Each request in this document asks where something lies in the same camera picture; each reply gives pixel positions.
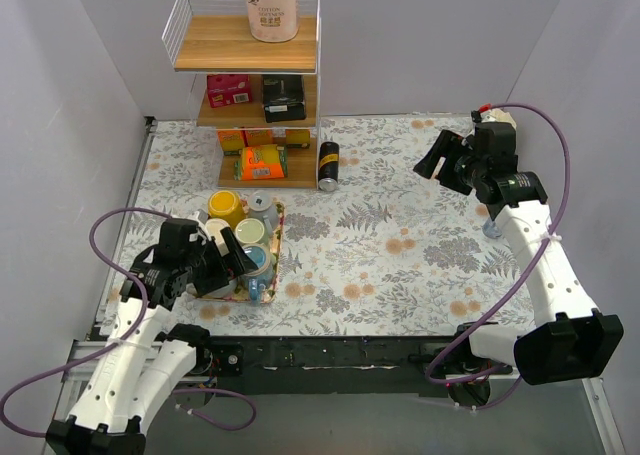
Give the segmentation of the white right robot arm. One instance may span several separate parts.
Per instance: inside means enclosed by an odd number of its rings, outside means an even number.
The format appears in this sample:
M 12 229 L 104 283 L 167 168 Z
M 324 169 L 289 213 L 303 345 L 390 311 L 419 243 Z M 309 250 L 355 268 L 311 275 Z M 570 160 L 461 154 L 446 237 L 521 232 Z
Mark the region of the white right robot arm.
M 520 269 L 512 289 L 527 288 L 535 322 L 529 332 L 514 330 L 492 322 L 489 310 L 427 371 L 452 355 L 464 372 L 489 360 L 516 368 L 530 385 L 601 375 L 623 337 L 622 323 L 600 311 L 574 273 L 556 232 L 560 217 L 551 213 L 539 177 L 518 169 L 513 125 L 479 122 L 467 137 L 443 130 L 414 170 L 457 193 L 474 193 L 486 206 Z

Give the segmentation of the blue butterfly ceramic mug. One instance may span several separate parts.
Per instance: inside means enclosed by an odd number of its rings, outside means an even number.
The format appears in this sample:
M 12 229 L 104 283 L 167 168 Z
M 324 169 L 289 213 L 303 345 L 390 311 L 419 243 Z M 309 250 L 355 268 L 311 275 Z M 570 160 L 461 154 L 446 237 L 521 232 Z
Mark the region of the blue butterfly ceramic mug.
M 251 304 L 264 303 L 275 280 L 275 256 L 263 244 L 246 244 L 243 250 L 256 268 L 240 277 L 241 300 Z

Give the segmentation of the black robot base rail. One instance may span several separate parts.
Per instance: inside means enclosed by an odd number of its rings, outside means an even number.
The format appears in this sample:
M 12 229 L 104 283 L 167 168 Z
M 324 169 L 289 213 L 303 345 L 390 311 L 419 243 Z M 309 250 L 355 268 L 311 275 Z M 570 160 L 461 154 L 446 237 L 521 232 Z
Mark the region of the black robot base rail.
M 466 346 L 446 356 L 425 377 L 448 345 L 445 336 L 211 336 L 181 380 L 186 387 L 219 388 L 246 396 L 319 394 L 416 394 L 483 406 L 491 385 L 483 370 L 511 368 L 478 358 Z

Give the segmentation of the light green mug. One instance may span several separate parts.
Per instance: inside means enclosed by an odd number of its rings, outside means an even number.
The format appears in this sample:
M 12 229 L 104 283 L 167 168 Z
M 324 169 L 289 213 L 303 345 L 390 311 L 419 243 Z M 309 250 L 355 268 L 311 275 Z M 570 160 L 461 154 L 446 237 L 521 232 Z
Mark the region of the light green mug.
M 273 226 L 268 219 L 246 218 L 235 228 L 235 237 L 241 245 L 258 244 L 270 248 L 273 233 Z

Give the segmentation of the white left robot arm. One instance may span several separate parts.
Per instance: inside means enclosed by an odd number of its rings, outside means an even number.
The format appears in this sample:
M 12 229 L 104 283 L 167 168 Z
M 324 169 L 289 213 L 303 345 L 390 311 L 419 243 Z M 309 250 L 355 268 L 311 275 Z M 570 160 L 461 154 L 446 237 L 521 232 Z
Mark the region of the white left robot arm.
M 147 357 L 188 285 L 206 295 L 256 270 L 233 231 L 225 228 L 221 234 L 226 254 L 197 221 L 168 218 L 157 243 L 134 259 L 107 353 L 67 418 L 52 421 L 46 432 L 55 453 L 143 453 L 151 422 L 181 378 L 211 367 L 209 333 L 197 325 L 176 325 L 154 361 Z

